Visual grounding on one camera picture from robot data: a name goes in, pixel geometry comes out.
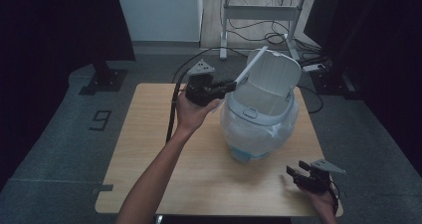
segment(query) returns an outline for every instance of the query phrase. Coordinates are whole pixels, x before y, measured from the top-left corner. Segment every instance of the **white wall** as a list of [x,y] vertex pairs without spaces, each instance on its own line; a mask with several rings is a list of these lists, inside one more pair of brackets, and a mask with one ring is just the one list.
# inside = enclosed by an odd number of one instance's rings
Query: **white wall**
[[199,42],[202,0],[120,0],[132,41]]

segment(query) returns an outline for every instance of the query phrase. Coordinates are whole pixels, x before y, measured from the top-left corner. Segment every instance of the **finger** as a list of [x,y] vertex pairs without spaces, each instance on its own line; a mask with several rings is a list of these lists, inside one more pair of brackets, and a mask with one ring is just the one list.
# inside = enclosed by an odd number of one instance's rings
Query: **finger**
[[307,189],[305,189],[304,187],[301,187],[301,186],[299,186],[299,185],[297,185],[296,184],[296,187],[300,190],[300,191],[302,191],[302,192],[304,192],[304,193],[306,193],[306,194],[312,194],[310,191],[308,191]]
[[186,94],[186,92],[185,91],[181,91],[180,93],[179,93],[179,97],[181,98],[181,97],[184,97],[185,96],[185,94]]
[[219,99],[215,99],[214,101],[210,102],[208,106],[206,107],[207,112],[211,112],[212,110],[216,109],[219,104],[220,104]]

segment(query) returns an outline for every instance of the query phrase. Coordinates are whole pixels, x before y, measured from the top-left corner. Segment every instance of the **human arm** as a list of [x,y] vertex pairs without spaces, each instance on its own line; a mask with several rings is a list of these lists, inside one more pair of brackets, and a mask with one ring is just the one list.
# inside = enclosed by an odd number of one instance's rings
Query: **human arm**
[[334,202],[328,191],[324,193],[313,193],[300,187],[299,185],[298,189],[307,195],[323,224],[338,223],[332,209]]
[[192,104],[184,92],[179,95],[176,131],[127,194],[116,223],[151,222],[185,143],[218,104],[213,101],[202,108]]

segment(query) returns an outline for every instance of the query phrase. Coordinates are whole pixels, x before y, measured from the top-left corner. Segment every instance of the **human hand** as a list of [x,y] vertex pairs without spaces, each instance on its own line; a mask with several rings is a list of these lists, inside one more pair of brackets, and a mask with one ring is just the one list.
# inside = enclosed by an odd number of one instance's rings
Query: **human hand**
[[310,200],[311,204],[324,224],[337,223],[333,211],[334,200],[332,200],[332,197],[328,191],[324,193],[313,193],[299,185],[297,185],[297,187],[300,191],[307,195],[308,199]]
[[198,129],[206,115],[217,108],[219,100],[216,99],[208,104],[207,107],[200,107],[196,104],[193,104],[185,96],[185,92],[181,92],[177,98],[177,128],[193,133]]

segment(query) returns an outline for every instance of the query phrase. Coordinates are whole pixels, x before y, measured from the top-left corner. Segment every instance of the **metal desk leg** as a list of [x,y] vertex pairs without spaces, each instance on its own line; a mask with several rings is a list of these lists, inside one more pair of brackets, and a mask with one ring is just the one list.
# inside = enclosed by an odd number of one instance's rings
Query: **metal desk leg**
[[300,0],[299,4],[297,6],[296,14],[295,14],[295,20],[292,22],[292,27],[289,30],[289,34],[286,36],[286,44],[288,45],[289,51],[291,53],[291,56],[294,60],[298,61],[299,55],[298,51],[296,50],[296,45],[293,42],[293,36],[295,35],[296,27],[298,26],[299,18],[301,17],[301,12],[304,6],[305,0]]
[[226,9],[229,7],[229,0],[224,0],[223,6],[223,31],[220,37],[220,60],[227,59],[227,13]]

